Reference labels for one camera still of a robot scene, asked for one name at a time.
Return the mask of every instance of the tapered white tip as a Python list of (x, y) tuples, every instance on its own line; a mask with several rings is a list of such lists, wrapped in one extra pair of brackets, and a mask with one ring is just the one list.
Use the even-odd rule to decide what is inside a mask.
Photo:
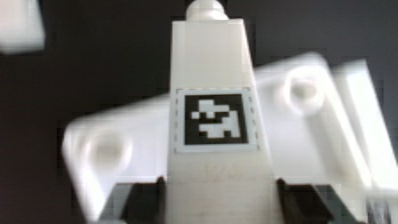
[(186, 20), (227, 20), (222, 4), (217, 0), (195, 0), (186, 9)]

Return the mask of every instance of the white plastic part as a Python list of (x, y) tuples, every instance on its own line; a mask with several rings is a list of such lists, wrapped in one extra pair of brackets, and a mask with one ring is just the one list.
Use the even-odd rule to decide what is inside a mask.
[(256, 73), (275, 175), (288, 183), (330, 184), (366, 220), (371, 176), (323, 58), (302, 55)]
[(366, 61), (346, 63), (334, 70), (350, 124), (371, 171), (371, 190), (398, 193), (398, 167), (389, 134), (384, 124)]
[[(355, 74), (355, 71), (359, 70), (339, 70), (339, 71), (343, 72), (339, 72), (339, 75), (336, 77), (337, 82), (341, 82), (343, 81), (341, 78), (350, 77), (350, 75), (353, 75), (353, 77), (355, 76), (362, 77), (361, 79), (366, 79), (369, 81), (368, 79), (369, 77), (366, 73)], [(302, 87), (304, 85), (305, 88), (297, 90), (295, 84), (298, 84), (298, 87)], [(362, 189), (373, 189), (375, 173), (371, 173), (371, 175), (369, 173), (366, 174), (368, 166), (362, 169), (361, 165), (355, 165), (355, 163), (361, 163), (357, 161), (361, 160), (364, 161), (362, 156), (368, 155), (368, 152), (361, 151), (359, 153), (361, 156), (357, 159), (353, 159), (352, 155), (355, 155), (355, 153), (353, 154), (350, 153), (350, 150), (352, 150), (350, 147), (339, 147), (339, 144), (334, 144), (336, 142), (345, 143), (346, 141), (353, 142), (357, 140), (361, 143), (359, 145), (362, 145), (364, 139), (359, 136), (361, 128), (357, 125), (353, 125), (355, 134), (352, 133), (350, 128), (348, 130), (343, 130), (343, 127), (346, 128), (350, 125), (348, 126), (343, 125), (343, 123), (348, 124), (348, 120), (345, 118), (337, 119), (341, 116), (341, 113), (339, 113), (339, 116), (336, 115), (336, 110), (341, 112), (341, 104), (334, 102), (339, 97), (336, 95), (336, 89), (330, 88), (332, 80), (329, 77), (329, 69), (327, 69), (327, 65), (325, 65), (325, 61), (321, 57), (316, 54), (307, 54), (293, 58), (291, 60), (286, 60), (279, 62), (277, 64), (272, 64), (258, 68), (256, 85), (258, 85), (258, 93), (259, 93), (259, 100), (261, 100), (259, 105), (263, 108), (263, 127), (268, 130), (266, 132), (268, 149), (272, 153), (272, 169), (275, 171), (275, 175), (286, 179), (288, 183), (332, 184), (337, 194), (341, 196), (341, 199), (348, 205), (348, 209), (355, 215), (355, 218), (359, 220), (366, 220), (364, 218), (366, 195), (364, 195)], [(350, 97), (361, 98), (362, 93), (359, 93), (352, 89), (346, 89), (343, 91), (341, 83), (337, 84), (337, 87), (341, 91), (339, 95), (345, 102), (345, 109), (348, 111), (348, 118), (350, 118), (350, 124), (352, 124), (352, 119), (357, 116), (355, 111), (359, 111), (359, 109), (355, 109), (357, 104), (346, 103), (346, 99), (350, 99)], [(364, 91), (373, 91), (369, 85), (364, 85), (362, 87), (368, 89)], [(298, 99), (304, 99), (305, 102), (314, 102), (313, 108), (309, 107), (311, 103), (304, 105), (302, 107), (304, 109), (300, 108), (300, 106), (291, 106), (289, 98), (297, 97), (295, 94), (298, 96)], [(151, 101), (146, 101), (138, 104), (133, 104), (131, 106), (126, 106), (108, 111), (106, 113), (101, 113), (94, 116), (89, 116), (78, 119), (67, 127), (64, 155), (66, 155), (67, 168), (71, 171), (74, 189), (78, 192), (82, 208), (90, 220), (92, 220), (90, 214), (94, 211), (90, 206), (98, 204), (98, 201), (106, 201), (106, 197), (108, 197), (108, 191), (103, 191), (103, 193), (98, 194), (94, 190), (96, 189), (99, 189), (99, 191), (103, 190), (103, 184), (106, 180), (110, 181), (110, 185), (115, 184), (117, 181), (114, 181), (114, 179), (106, 177), (105, 173), (108, 172), (98, 173), (98, 176), (90, 177), (94, 181), (92, 179), (90, 180), (83, 179), (82, 174), (85, 173), (85, 168), (78, 165), (78, 160), (80, 160), (78, 158), (82, 157), (78, 157), (78, 154), (76, 153), (73, 154), (73, 152), (82, 151), (83, 145), (87, 145), (83, 144), (83, 142), (85, 143), (92, 142), (90, 138), (87, 138), (85, 136), (98, 136), (98, 134), (92, 135), (92, 133), (103, 133), (101, 130), (114, 130), (117, 133), (121, 133), (121, 136), (124, 136), (130, 139), (126, 140), (126, 142), (137, 142), (137, 144), (133, 144), (133, 149), (131, 149), (131, 158), (142, 160), (142, 170), (147, 169), (147, 166), (144, 166), (144, 163), (146, 165), (151, 166), (154, 165), (153, 161), (156, 161), (156, 164), (163, 164), (160, 166), (163, 167), (163, 171), (162, 171), (163, 173), (165, 161), (167, 161), (165, 152), (169, 150), (169, 143), (167, 143), (169, 141), (167, 140), (169, 138), (167, 137), (169, 135), (169, 108), (170, 108), (169, 96), (163, 96), (153, 99)], [(137, 154), (135, 151), (140, 151), (142, 153), (146, 152), (149, 156)], [(240, 158), (238, 160), (233, 159), (234, 155), (242, 156), (243, 153), (236, 154), (234, 152), (233, 155), (224, 157), (222, 155), (226, 155), (226, 152), (218, 152), (218, 154), (217, 153), (211, 154), (213, 158), (210, 158), (206, 155), (210, 154), (199, 153), (195, 155), (197, 160), (201, 161), (206, 161), (210, 159), (213, 160), (206, 166), (206, 173), (201, 174), (197, 172), (197, 173), (190, 173), (190, 175), (186, 174), (185, 176), (190, 179), (192, 183), (195, 184), (194, 189), (197, 189), (197, 192), (194, 195), (199, 198), (206, 195), (206, 192), (204, 193), (201, 192), (199, 183), (206, 183), (202, 182), (201, 178), (208, 176), (208, 178), (213, 178), (218, 181), (217, 182), (218, 185), (222, 185), (224, 178), (236, 178), (236, 175), (238, 176), (243, 175), (240, 169), (236, 168), (236, 161), (240, 160), (243, 161), (245, 157), (238, 157)], [(114, 166), (115, 160), (112, 159), (110, 161), (112, 162), (105, 163), (106, 166), (117, 167)], [(172, 162), (174, 162), (174, 170), (185, 170), (190, 166), (194, 167), (199, 166), (195, 165), (195, 163), (192, 163), (192, 160), (188, 160), (185, 163), (185, 161), (172, 159)], [(181, 192), (186, 192), (192, 189), (190, 187), (192, 185), (181, 186), (179, 188)], [(181, 196), (179, 194), (181, 192), (178, 188), (170, 188), (170, 189), (176, 189), (174, 196)], [(227, 192), (222, 195), (226, 197), (229, 195), (229, 197), (245, 198), (245, 194), (238, 196), (240, 194), (236, 194), (236, 192), (234, 193)], [(396, 206), (398, 203), (396, 203), (396, 199), (391, 197), (391, 194), (389, 194), (387, 201), (391, 202), (391, 212), (394, 212), (398, 209), (398, 206)], [(185, 215), (181, 215), (181, 213), (176, 212), (176, 210), (174, 210), (176, 212), (174, 214), (170, 214), (170, 212), (172, 211), (169, 211), (169, 215), (176, 219), (185, 217)]]
[(64, 159), (87, 221), (99, 219), (117, 183), (167, 179), (167, 138), (167, 96), (69, 124)]
[(37, 0), (0, 0), (0, 52), (14, 54), (44, 48)]
[[(243, 20), (174, 22), (165, 223), (282, 223), (256, 93)], [(201, 98), (229, 106), (229, 111), (240, 111), (242, 126), (250, 127), (242, 133), (256, 136), (254, 150), (247, 150), (250, 142), (243, 137), (211, 138), (206, 133), (201, 136), (194, 121), (188, 123)], [(183, 120), (178, 120), (179, 114), (185, 114)], [(181, 151), (181, 138), (183, 146), (201, 150)], [(215, 150), (229, 144), (231, 148)]]
[[(201, 2), (213, 5), (197, 6)], [(170, 101), (162, 96), (67, 126), (64, 158), (87, 220), (99, 219), (115, 184), (163, 177), (167, 223), (279, 224), (273, 174), (288, 183), (330, 184), (357, 220), (366, 220), (364, 189), (377, 172), (364, 154), (373, 152), (359, 148), (327, 63), (307, 54), (268, 65), (254, 85), (243, 21), (220, 19), (208, 9), (224, 13), (215, 1), (194, 2), (188, 21), (172, 24)], [(226, 123), (195, 123), (217, 111), (227, 114)], [(227, 123), (234, 118), (238, 125)], [(206, 126), (194, 140), (213, 144), (186, 140), (188, 120), (199, 130)], [(240, 136), (240, 144), (218, 141), (227, 138), (220, 130)]]

